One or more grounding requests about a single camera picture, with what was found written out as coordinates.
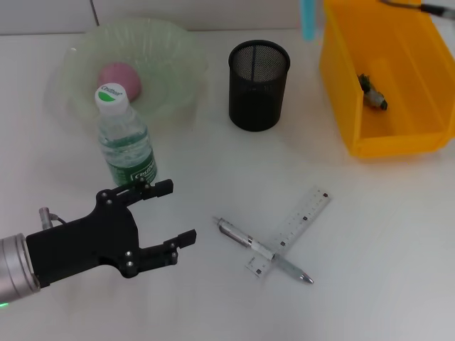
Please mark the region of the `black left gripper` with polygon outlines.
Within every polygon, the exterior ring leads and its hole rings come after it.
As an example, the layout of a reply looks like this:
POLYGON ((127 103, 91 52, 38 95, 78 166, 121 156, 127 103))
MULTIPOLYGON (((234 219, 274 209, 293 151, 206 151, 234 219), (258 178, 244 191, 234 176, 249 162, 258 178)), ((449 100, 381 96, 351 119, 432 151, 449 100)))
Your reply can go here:
POLYGON ((154 185, 145 178, 96 197, 87 216, 26 237, 33 272, 41 287, 97 266, 113 266, 125 278, 178 263, 178 249, 195 244, 194 229, 162 244, 139 248, 138 229, 128 207, 173 192, 173 181, 154 185))

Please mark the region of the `clear water bottle green label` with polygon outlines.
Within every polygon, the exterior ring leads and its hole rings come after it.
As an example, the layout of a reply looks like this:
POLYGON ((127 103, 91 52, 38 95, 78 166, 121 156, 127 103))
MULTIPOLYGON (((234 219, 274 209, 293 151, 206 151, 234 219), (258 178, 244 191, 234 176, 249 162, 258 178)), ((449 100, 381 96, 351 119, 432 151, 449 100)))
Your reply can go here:
POLYGON ((126 90, 117 83, 101 85, 95 103, 100 112, 97 138, 114 183, 121 186, 142 178, 153 183, 157 166, 149 130, 126 90))

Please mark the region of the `transparent plastic ruler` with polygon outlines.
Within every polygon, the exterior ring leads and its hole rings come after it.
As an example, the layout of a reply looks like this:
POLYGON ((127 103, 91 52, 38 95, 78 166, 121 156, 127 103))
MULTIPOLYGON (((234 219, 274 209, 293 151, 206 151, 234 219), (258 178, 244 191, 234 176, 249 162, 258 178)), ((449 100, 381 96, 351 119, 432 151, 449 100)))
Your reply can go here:
POLYGON ((331 195, 328 191, 317 186, 310 189, 278 226, 269 241, 264 243, 264 247, 270 250, 272 255, 267 256, 263 251, 256 251, 246 264, 246 268, 256 277, 262 278, 270 269, 277 267, 297 281, 312 284, 313 279, 301 268, 288 261, 285 255, 315 222, 330 201, 331 195))

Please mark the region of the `pink ball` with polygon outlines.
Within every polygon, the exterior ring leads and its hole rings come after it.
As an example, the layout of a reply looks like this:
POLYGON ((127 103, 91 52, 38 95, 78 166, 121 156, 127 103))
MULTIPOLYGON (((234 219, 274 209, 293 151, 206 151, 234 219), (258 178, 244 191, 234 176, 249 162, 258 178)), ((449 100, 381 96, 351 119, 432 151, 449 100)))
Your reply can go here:
POLYGON ((126 63, 110 63, 100 70, 97 86, 100 87, 107 83, 123 86, 130 102, 133 102, 141 94, 142 85, 139 75, 132 66, 126 63))

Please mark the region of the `green plastic wrapper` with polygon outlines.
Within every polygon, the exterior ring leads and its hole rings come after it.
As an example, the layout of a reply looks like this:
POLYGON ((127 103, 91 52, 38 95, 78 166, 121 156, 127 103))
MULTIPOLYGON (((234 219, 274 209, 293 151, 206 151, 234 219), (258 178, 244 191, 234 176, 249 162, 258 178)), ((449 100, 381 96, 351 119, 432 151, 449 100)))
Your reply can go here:
POLYGON ((386 111, 388 103, 385 100, 384 95, 375 89, 370 78, 365 74, 361 74, 358 76, 358 81, 360 88, 363 91, 364 103, 369 107, 386 111))

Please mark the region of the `blue plastic scissors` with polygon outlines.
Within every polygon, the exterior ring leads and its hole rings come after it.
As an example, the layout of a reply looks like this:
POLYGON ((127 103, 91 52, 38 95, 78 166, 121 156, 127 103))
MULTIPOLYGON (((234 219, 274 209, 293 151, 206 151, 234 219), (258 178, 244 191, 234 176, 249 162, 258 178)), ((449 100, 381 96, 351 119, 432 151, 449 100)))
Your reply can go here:
POLYGON ((316 0, 299 0, 301 33, 304 40, 313 40, 316 32, 316 0))

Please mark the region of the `silver white ballpoint pen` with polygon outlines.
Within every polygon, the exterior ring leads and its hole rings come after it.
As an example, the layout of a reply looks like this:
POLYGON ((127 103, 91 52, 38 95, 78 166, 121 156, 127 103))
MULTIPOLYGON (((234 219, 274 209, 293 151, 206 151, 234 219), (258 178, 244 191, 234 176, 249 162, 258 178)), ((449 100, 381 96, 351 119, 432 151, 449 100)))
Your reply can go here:
POLYGON ((257 241, 251 235, 238 229, 236 226, 221 217, 214 217, 213 221, 220 232, 231 240, 242 245, 253 252, 252 258, 247 262, 246 267, 258 278, 264 278, 273 267, 279 268, 287 276, 306 284, 314 284, 314 280, 298 266, 294 265, 277 251, 257 241))

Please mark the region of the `black mesh pen holder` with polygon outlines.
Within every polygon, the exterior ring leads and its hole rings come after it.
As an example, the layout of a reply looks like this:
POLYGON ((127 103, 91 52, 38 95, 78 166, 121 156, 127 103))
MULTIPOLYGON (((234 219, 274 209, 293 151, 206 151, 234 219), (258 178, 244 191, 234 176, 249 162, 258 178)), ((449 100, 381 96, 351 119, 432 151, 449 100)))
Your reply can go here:
POLYGON ((265 131, 280 119, 290 57, 268 40, 249 40, 228 58, 229 117, 245 131, 265 131))

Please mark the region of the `translucent green fruit plate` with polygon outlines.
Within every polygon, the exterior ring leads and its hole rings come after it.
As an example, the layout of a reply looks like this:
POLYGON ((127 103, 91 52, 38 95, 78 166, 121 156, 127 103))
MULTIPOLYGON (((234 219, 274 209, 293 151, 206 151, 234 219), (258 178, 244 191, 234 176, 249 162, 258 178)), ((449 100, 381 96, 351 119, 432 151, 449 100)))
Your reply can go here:
POLYGON ((123 18, 98 26, 70 45, 46 85, 43 106, 63 131, 95 137, 97 79, 115 62, 138 73, 142 89, 132 106, 147 124, 192 106, 208 69, 196 36, 172 22, 123 18))

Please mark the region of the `yellow plastic bin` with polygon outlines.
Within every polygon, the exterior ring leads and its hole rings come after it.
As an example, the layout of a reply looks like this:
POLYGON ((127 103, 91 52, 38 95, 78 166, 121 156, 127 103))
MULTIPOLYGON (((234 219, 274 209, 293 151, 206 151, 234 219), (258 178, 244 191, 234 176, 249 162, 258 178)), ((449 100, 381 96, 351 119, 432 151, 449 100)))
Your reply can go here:
POLYGON ((319 68, 356 158, 433 152, 455 138, 455 59, 430 17, 378 0, 324 0, 319 68), (365 74, 388 103, 364 103, 365 74))

